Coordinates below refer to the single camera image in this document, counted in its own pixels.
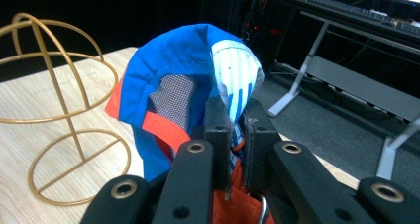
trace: wire stand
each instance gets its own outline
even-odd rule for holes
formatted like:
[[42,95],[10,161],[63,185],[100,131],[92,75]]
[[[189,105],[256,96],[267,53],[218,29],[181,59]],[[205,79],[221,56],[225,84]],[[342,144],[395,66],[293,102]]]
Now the wire stand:
[[[99,56],[95,57],[95,56],[89,56],[89,55],[86,55],[86,54],[67,52],[64,49],[63,45],[59,42],[59,40],[56,38],[56,36],[52,33],[52,31],[47,26],[58,26],[58,27],[73,30],[74,32],[78,33],[79,35],[81,35],[85,39],[87,39],[92,44],[92,46],[95,48],[95,50],[98,52]],[[35,35],[35,39],[36,39],[37,44],[38,44],[39,49],[40,49],[39,52],[25,53],[25,54],[22,53],[18,32],[19,32],[20,29],[23,29],[23,28],[32,28],[33,33]],[[48,51],[47,50],[45,41],[43,39],[42,32],[48,35],[48,37],[52,40],[54,45],[58,48],[58,51]],[[79,115],[79,114],[82,114],[84,112],[87,112],[87,111],[97,107],[101,103],[103,103],[106,99],[108,99],[110,97],[111,93],[112,93],[113,88],[116,86],[116,84],[118,82],[118,75],[117,75],[115,69],[109,63],[107,63],[104,60],[103,54],[100,51],[98,45],[95,43],[95,41],[88,34],[86,34],[84,31],[82,31],[79,28],[76,28],[76,27],[74,27],[70,24],[60,22],[60,21],[54,21],[54,20],[39,20],[32,15],[29,15],[29,14],[26,14],[26,13],[19,13],[19,14],[16,14],[14,16],[14,18],[12,20],[12,24],[10,24],[8,26],[5,26],[3,28],[0,28],[0,37],[3,37],[4,35],[9,34],[9,33],[12,34],[13,45],[14,45],[14,48],[15,48],[15,51],[16,51],[16,55],[15,56],[9,56],[9,57],[6,57],[6,58],[1,58],[0,59],[0,66],[3,65],[3,64],[7,64],[7,63],[10,63],[10,62],[14,62],[14,61],[18,61],[18,60],[22,60],[22,59],[26,59],[26,58],[40,57],[41,56],[44,60],[44,63],[47,67],[50,78],[52,80],[52,84],[53,84],[56,96],[59,100],[59,104],[61,105],[63,114],[62,115],[45,117],[45,118],[36,118],[36,119],[12,119],[12,118],[1,118],[0,117],[0,123],[36,124],[36,123],[47,123],[47,122],[52,122],[52,121],[65,120],[68,127],[69,127],[69,130],[70,130],[70,132],[68,134],[62,135],[61,137],[59,137],[59,138],[55,139],[54,141],[52,141],[51,143],[49,143],[45,148],[42,149],[42,151],[33,160],[32,164],[31,164],[31,167],[30,167],[30,170],[29,170],[29,174],[28,174],[29,188],[37,199],[39,199],[39,200],[41,200],[45,203],[48,203],[48,204],[58,205],[58,206],[70,206],[70,205],[77,205],[77,204],[86,203],[86,202],[92,200],[94,198],[94,196],[88,197],[88,198],[85,198],[85,199],[81,199],[81,200],[78,200],[78,201],[62,202],[62,201],[52,200],[51,198],[45,197],[42,194],[42,192],[44,190],[48,189],[49,187],[51,187],[53,184],[60,181],[61,179],[63,179],[64,177],[66,177],[67,175],[69,175],[70,173],[72,173],[73,171],[77,170],[78,168],[81,168],[83,165],[86,165],[89,161],[93,160],[98,155],[105,152],[107,149],[111,148],[112,146],[114,146],[116,144],[123,144],[124,148],[127,152],[127,162],[125,164],[124,170],[122,171],[122,174],[127,173],[128,169],[129,169],[129,166],[130,166],[130,163],[131,163],[131,153],[130,153],[130,148],[129,148],[127,142],[124,141],[123,138],[121,138],[118,134],[116,134],[114,132],[107,131],[107,130],[104,130],[104,129],[83,129],[83,130],[76,131],[76,129],[74,128],[73,122],[71,120],[72,117],[74,117],[76,115]],[[81,109],[71,111],[71,112],[69,111],[69,109],[67,107],[67,104],[65,102],[64,95],[62,93],[59,81],[58,81],[57,76],[55,74],[55,71],[53,69],[53,63],[52,63],[52,60],[51,60],[51,56],[63,56],[65,61],[66,61],[66,64],[70,67],[72,75],[74,75],[74,78],[76,80],[79,92],[80,92],[82,100],[83,100],[83,107]],[[108,67],[108,69],[112,72],[113,77],[114,77],[112,89],[110,89],[109,92],[107,92],[103,97],[97,99],[97,101],[90,103],[88,95],[86,93],[86,89],[85,89],[84,84],[83,84],[83,81],[80,78],[80,75],[79,75],[74,63],[70,58],[71,56],[93,59],[93,60],[96,60],[97,62],[105,65],[106,67]],[[114,138],[114,140],[112,142],[110,142],[108,145],[99,149],[97,152],[91,154],[90,156],[86,156],[83,152],[81,142],[80,142],[80,139],[79,139],[79,135],[85,134],[85,133],[106,134],[106,135],[112,136]],[[50,148],[59,144],[60,142],[63,142],[67,138],[72,139],[74,141],[74,144],[77,147],[77,151],[78,151],[78,154],[80,156],[81,161],[77,165],[75,165],[72,168],[65,171],[64,173],[62,173],[62,174],[58,175],[57,177],[53,178],[47,184],[45,184],[41,187],[36,187],[35,182],[34,182],[34,176],[35,176],[34,175],[34,170],[35,170],[37,164],[42,159],[43,155],[46,154],[50,150]]]

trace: table surface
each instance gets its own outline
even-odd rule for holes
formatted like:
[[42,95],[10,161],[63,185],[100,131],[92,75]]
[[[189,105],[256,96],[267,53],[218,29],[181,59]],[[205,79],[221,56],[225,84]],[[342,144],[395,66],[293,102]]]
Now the table surface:
[[[117,71],[119,77],[136,48],[126,48],[104,55],[105,61]],[[85,83],[89,101],[103,97],[113,86],[113,75],[101,63],[86,59],[76,64]],[[68,66],[55,69],[65,101],[70,111],[80,109],[82,98],[76,79]],[[44,71],[0,83],[0,118],[43,118],[62,114],[49,74]],[[71,118],[75,129],[98,128],[117,133],[131,149],[129,174],[143,175],[142,160],[134,146],[131,127],[104,112],[106,103]],[[0,123],[0,223],[78,223],[88,203],[74,206],[55,206],[38,200],[30,191],[28,172],[31,163],[50,142],[68,134],[66,120],[40,124]],[[93,154],[109,143],[109,136],[101,134],[79,135],[83,153]],[[340,182],[357,188],[358,181],[319,158],[327,170]],[[80,162],[80,156],[71,139],[49,149],[34,170],[36,187],[45,185],[67,169]],[[76,201],[93,196],[111,178],[121,174],[127,162],[122,144],[112,148],[78,168],[42,192],[57,201]]]

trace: gray floor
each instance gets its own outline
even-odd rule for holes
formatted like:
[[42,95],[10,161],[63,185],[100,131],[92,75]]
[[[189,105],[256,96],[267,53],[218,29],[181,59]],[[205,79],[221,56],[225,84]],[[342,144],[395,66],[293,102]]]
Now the gray floor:
[[[268,109],[294,76],[270,76],[254,98]],[[304,81],[300,95],[271,120],[278,132],[357,179],[375,176],[385,137],[396,136],[406,123],[320,82]],[[392,180],[420,197],[420,132],[398,149]]]

